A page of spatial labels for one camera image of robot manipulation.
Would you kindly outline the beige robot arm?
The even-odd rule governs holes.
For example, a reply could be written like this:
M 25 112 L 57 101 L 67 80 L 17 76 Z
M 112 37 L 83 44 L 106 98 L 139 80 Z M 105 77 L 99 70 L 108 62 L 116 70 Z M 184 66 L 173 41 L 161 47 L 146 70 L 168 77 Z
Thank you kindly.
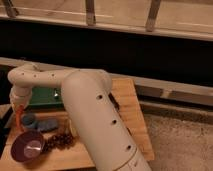
M 32 88 L 61 89 L 65 110 L 98 171 L 152 171 L 109 99 L 112 79 L 102 69 L 41 71 L 28 63 L 9 71 L 10 103 L 27 106 Z

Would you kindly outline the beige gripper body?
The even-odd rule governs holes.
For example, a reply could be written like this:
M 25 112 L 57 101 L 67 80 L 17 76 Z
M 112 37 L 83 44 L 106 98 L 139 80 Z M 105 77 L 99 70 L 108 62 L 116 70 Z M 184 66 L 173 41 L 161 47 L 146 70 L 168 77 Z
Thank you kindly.
M 30 102 L 31 97 L 31 87 L 13 86 L 9 94 L 10 104 L 14 110 L 17 110 L 20 106 L 26 108 Z

